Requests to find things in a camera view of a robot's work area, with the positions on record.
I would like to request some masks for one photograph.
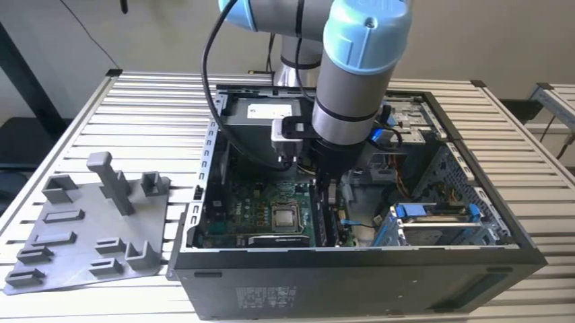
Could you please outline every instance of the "metal table frame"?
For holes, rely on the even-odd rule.
[[[267,75],[215,75],[211,84],[266,85]],[[430,91],[465,143],[533,236],[550,265],[467,315],[347,318],[307,322],[573,322],[575,321],[575,178],[489,91],[470,81],[395,79],[391,89]],[[163,257],[170,259],[181,212],[193,200],[210,111],[198,75],[123,72],[109,76],[59,143],[0,217],[0,277],[6,277],[41,214],[49,175],[95,180],[94,151],[110,151],[129,179],[159,170],[171,177]],[[17,322],[195,322],[183,288],[159,276],[83,289],[13,297],[0,294],[0,318]]]

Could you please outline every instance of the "aluminum table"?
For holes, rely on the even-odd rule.
[[[214,75],[211,84],[218,83],[267,85],[270,77]],[[290,322],[575,322],[575,178],[487,87],[470,81],[395,79],[391,89],[434,93],[550,265],[470,315]],[[0,277],[13,269],[41,214],[47,177],[70,174],[78,183],[97,181],[86,168],[95,151],[113,153],[113,167],[129,179],[149,170],[173,179],[163,246],[167,264],[181,212],[194,196],[210,117],[199,75],[125,71],[119,77],[106,77],[0,217]],[[158,276],[81,289],[10,297],[0,293],[0,319],[21,323],[197,322],[183,288],[165,277],[166,267]]]

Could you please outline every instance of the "rectangular slot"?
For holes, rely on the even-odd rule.
[[[35,262],[46,262],[51,260],[51,256],[54,255],[53,251],[46,246],[42,247],[31,247],[21,250],[17,255],[17,258],[25,264],[33,264]]]
[[[45,274],[38,270],[13,271],[7,276],[7,284],[15,288],[42,285]]]
[[[95,249],[99,254],[110,254],[113,252],[125,252],[126,244],[121,238],[107,238],[97,241]]]
[[[45,223],[59,223],[66,221],[82,220],[85,218],[83,210],[50,212],[45,216]]]
[[[498,283],[501,283],[507,278],[505,273],[491,273],[487,275],[478,275],[463,288],[459,293],[457,293],[450,299],[439,302],[437,305],[431,306],[431,309],[437,312],[446,312],[451,310],[458,310],[465,307],[474,299],[477,299],[486,291],[493,288]]]
[[[97,261],[90,264],[93,267],[110,266],[113,264],[113,260],[107,259],[105,261]]]
[[[103,275],[118,275],[123,273],[123,265],[118,262],[117,258],[106,258],[94,260],[90,263],[89,271],[97,277]]]
[[[63,234],[51,234],[47,236],[38,235],[33,245],[38,246],[58,246],[61,244],[73,244],[77,241],[77,234],[71,231]]]

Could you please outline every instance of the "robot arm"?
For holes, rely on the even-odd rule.
[[[219,0],[221,7],[229,2]],[[239,0],[227,21],[254,32],[323,41],[313,113],[313,127],[322,138],[317,162],[326,179],[339,178],[357,162],[406,49],[411,26],[409,3]]]

